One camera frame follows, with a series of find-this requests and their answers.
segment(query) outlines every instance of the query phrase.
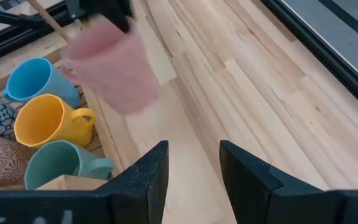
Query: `yellow mug handle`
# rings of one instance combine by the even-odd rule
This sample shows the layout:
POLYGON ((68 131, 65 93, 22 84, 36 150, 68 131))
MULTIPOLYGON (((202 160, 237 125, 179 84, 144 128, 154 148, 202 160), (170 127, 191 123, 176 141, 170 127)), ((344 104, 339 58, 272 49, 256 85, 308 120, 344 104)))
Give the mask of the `yellow mug handle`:
POLYGON ((96 115, 95 115, 95 113, 93 112, 93 110, 88 109, 88 108, 80 108, 80 109, 74 110, 74 111, 71 113, 72 119, 77 119, 77 118, 82 117, 82 116, 88 116, 88 117, 91 118, 91 119, 88 121, 88 124, 89 124, 89 126, 92 128, 92 126, 94 125, 94 119, 95 119, 95 117, 96 117, 96 115))

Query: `yellow mug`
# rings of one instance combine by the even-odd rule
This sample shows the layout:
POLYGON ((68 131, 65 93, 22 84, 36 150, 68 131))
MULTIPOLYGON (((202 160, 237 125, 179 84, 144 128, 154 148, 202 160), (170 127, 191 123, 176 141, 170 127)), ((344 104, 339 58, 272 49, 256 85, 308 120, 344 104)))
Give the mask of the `yellow mug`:
POLYGON ((94 119, 92 110, 74 110, 61 98, 44 94, 31 99, 19 111, 14 131, 16 140, 28 147, 40 148, 54 140, 86 147, 92 140, 94 119))

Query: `light wood surface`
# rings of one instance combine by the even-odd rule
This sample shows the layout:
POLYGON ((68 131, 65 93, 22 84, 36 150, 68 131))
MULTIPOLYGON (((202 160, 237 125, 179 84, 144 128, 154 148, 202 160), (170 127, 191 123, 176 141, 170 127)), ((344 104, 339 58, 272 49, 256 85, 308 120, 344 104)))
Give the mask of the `light wood surface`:
MULTIPOLYGON (((321 189, 358 189, 358 101, 258 0, 134 7, 160 99, 120 116, 83 91, 114 175, 169 140, 164 223, 236 222, 221 180, 221 139, 321 189)), ((74 26, 64 29, 74 35, 74 26)), ((56 62, 64 45, 51 34, 11 57, 56 62)), ((15 66, 0 60, 0 85, 15 66)))
POLYGON ((61 175, 37 188, 37 190, 94 190, 106 182, 106 180, 61 175))

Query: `teal mug handle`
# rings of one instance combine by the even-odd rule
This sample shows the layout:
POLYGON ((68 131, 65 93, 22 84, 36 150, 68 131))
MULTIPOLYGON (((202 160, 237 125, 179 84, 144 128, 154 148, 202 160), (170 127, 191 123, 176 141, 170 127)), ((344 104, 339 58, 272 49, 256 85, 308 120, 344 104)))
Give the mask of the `teal mug handle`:
POLYGON ((104 169, 106 171, 105 178, 107 178, 109 173, 114 169, 114 161, 108 158, 94 159, 87 162, 85 167, 90 171, 104 169))
POLYGON ((9 96, 9 93, 7 92, 6 89, 4 89, 4 90, 2 91, 2 95, 3 95, 4 98, 7 99, 7 100, 15 101, 15 99, 13 99, 13 98, 11 98, 11 97, 9 96))

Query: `pink mug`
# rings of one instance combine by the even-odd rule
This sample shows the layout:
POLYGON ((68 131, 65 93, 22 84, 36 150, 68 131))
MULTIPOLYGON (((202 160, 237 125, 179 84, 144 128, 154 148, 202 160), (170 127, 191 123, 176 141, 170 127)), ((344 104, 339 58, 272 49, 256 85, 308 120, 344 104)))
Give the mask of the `pink mug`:
POLYGON ((90 87, 119 114, 139 112, 158 98, 158 81, 141 36, 135 22, 129 22, 125 34, 100 19, 62 50, 60 65, 64 76, 90 87))

